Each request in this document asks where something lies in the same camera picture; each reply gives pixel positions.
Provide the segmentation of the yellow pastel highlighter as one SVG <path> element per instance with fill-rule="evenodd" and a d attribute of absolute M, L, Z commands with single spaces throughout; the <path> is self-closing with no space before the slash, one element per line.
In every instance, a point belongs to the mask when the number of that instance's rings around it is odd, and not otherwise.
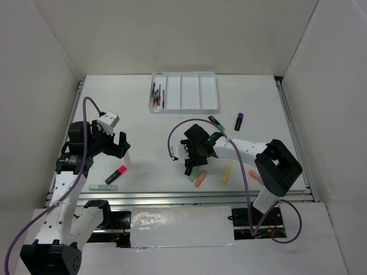
<path fill-rule="evenodd" d="M 232 166 L 233 166 L 233 160 L 228 160 L 225 164 L 224 172 L 221 177 L 222 183 L 228 183 L 228 180 L 229 180 L 229 177 L 232 171 Z"/>

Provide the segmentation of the green pastel short highlighter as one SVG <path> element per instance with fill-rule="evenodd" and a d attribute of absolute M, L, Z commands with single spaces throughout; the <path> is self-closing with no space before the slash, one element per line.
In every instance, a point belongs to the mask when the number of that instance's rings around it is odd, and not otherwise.
<path fill-rule="evenodd" d="M 199 176 L 201 170 L 202 170 L 201 167 L 193 167 L 190 175 L 188 176 L 188 181 L 194 182 L 197 179 L 197 177 Z"/>

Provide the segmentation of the white divided plastic tray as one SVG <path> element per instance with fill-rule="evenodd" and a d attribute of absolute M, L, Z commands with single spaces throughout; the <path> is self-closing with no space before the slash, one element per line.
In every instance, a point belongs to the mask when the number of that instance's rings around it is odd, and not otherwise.
<path fill-rule="evenodd" d="M 153 108 L 151 97 L 161 84 L 165 90 L 165 108 Z M 163 72 L 151 75 L 149 111 L 152 114 L 214 115 L 219 112 L 216 74 L 214 72 Z"/>

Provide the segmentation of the black yellow-capped highlighter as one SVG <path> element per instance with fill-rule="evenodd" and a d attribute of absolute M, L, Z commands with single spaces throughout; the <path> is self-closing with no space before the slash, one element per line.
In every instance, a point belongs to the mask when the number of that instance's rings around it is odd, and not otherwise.
<path fill-rule="evenodd" d="M 188 168 L 186 168 L 186 170 L 185 170 L 185 175 L 187 175 L 187 176 L 190 176 L 191 175 L 191 173 L 192 173 L 192 167 L 188 167 Z"/>

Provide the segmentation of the orange pastel long highlighter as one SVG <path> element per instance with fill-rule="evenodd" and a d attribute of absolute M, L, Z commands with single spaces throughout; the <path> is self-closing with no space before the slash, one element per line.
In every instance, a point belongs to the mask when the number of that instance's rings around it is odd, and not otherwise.
<path fill-rule="evenodd" d="M 254 178 L 254 179 L 256 179 L 256 180 L 259 180 L 261 177 L 260 177 L 260 175 L 256 172 L 256 171 L 254 171 L 254 170 L 250 170 L 249 171 L 249 175 L 252 177 L 252 178 Z"/>

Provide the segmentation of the green pastel long highlighter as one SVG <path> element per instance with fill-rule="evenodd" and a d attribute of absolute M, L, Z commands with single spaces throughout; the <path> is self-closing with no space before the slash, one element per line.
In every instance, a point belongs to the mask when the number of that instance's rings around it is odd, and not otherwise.
<path fill-rule="evenodd" d="M 89 191 L 117 191 L 118 187 L 114 184 L 90 184 Z"/>

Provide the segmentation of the white foil cover panel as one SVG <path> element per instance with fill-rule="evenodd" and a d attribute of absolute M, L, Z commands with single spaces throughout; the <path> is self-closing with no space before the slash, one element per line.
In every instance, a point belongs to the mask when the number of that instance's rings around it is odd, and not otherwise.
<path fill-rule="evenodd" d="M 130 243 L 134 248 L 231 246 L 231 213 L 229 206 L 135 207 Z"/>

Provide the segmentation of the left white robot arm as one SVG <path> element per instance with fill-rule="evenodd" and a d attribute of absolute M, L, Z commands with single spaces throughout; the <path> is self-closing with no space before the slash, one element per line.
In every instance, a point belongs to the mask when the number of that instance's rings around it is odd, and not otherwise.
<path fill-rule="evenodd" d="M 48 213 L 34 241 L 20 252 L 31 274 L 78 274 L 83 247 L 95 228 L 112 224 L 113 214 L 105 200 L 88 201 L 78 217 L 75 210 L 94 157 L 103 153 L 121 159 L 130 149 L 124 132 L 114 142 L 117 123 L 116 118 L 104 115 L 91 123 L 78 121 L 69 126 L 69 140 L 56 162 Z"/>

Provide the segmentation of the aluminium table frame rails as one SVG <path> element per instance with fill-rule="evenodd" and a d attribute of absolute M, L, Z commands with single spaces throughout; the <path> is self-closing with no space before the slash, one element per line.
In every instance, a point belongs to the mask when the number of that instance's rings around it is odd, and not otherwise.
<path fill-rule="evenodd" d="M 167 143 L 177 144 L 184 132 L 199 124 L 207 132 L 214 127 L 205 122 L 204 115 L 161 115 L 148 109 L 151 77 L 149 75 L 89 75 L 79 92 L 96 105 L 120 116 L 116 132 L 125 132 L 131 148 L 131 165 L 116 180 L 115 192 L 89 191 L 84 187 L 78 204 L 92 199 L 106 199 L 117 209 L 131 205 L 189 205 L 245 202 L 242 172 L 233 162 L 228 183 L 222 183 L 225 159 L 210 158 L 205 166 L 208 174 L 195 188 L 184 174 L 184 164 L 172 161 Z M 219 112 L 216 119 L 227 133 L 236 139 L 268 143 L 281 140 L 296 158 L 301 153 L 280 85 L 270 75 L 216 77 Z M 239 131 L 235 131 L 238 113 L 243 113 Z"/>

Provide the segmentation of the black green-capped highlighter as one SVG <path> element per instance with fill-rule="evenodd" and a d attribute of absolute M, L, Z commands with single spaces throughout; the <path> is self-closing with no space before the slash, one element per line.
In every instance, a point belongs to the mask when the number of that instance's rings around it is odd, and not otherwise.
<path fill-rule="evenodd" d="M 225 131 L 225 128 L 222 126 L 222 124 L 214 116 L 209 116 L 208 119 L 209 119 L 210 122 L 212 122 L 213 124 L 218 126 L 220 131 Z"/>

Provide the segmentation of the red gel pen with grip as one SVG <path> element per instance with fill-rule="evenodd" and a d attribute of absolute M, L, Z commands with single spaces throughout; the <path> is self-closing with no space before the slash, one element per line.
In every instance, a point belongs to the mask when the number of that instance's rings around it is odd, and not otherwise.
<path fill-rule="evenodd" d="M 153 108 L 156 108 L 156 106 L 157 106 L 157 100 L 158 100 L 158 94 L 156 93 L 154 95 L 154 99 L 153 99 Z"/>

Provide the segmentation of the black purple-capped highlighter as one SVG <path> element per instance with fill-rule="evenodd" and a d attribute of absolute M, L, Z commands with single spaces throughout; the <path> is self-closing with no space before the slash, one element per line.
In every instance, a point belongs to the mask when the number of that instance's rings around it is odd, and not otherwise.
<path fill-rule="evenodd" d="M 243 117 L 244 117 L 244 114 L 243 113 L 238 113 L 237 119 L 236 119 L 236 123 L 235 123 L 235 128 L 234 128 L 235 131 L 239 131 L 240 130 L 241 124 L 243 122 Z"/>

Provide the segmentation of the black pink-capped highlighter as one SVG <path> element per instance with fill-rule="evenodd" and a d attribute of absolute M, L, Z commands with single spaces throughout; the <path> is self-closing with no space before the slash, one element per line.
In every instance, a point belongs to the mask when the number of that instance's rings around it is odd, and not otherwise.
<path fill-rule="evenodd" d="M 118 177 L 124 174 L 127 171 L 127 167 L 125 165 L 120 166 L 116 171 L 114 171 L 106 180 L 106 184 L 111 184 L 114 182 Z"/>

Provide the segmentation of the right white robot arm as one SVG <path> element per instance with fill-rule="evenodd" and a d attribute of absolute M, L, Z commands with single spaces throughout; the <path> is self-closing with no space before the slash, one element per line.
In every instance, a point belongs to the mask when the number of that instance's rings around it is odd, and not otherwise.
<path fill-rule="evenodd" d="M 261 188 L 252 203 L 250 217 L 257 225 L 270 218 L 270 207 L 284 197 L 303 172 L 303 168 L 284 143 L 273 139 L 269 143 L 231 139 L 221 132 L 209 135 L 201 126 L 194 124 L 180 141 L 185 149 L 185 168 L 208 164 L 208 158 L 237 160 L 257 168 Z"/>

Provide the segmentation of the orange pastel short highlighter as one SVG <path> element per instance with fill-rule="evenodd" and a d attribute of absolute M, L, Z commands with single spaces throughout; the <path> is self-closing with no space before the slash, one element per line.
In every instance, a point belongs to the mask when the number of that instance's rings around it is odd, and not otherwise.
<path fill-rule="evenodd" d="M 201 183 L 204 181 L 205 177 L 207 175 L 206 170 L 201 170 L 198 177 L 196 178 L 196 181 L 194 183 L 195 188 L 199 188 Z"/>

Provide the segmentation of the pink pastel highlighter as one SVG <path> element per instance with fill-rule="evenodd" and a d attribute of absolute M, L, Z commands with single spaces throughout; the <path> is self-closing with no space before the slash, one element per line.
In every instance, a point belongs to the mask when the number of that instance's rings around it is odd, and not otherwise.
<path fill-rule="evenodd" d="M 126 152 L 125 155 L 124 155 L 124 163 L 125 163 L 125 166 L 128 167 L 131 165 L 131 158 L 130 158 L 130 154 L 129 152 Z"/>

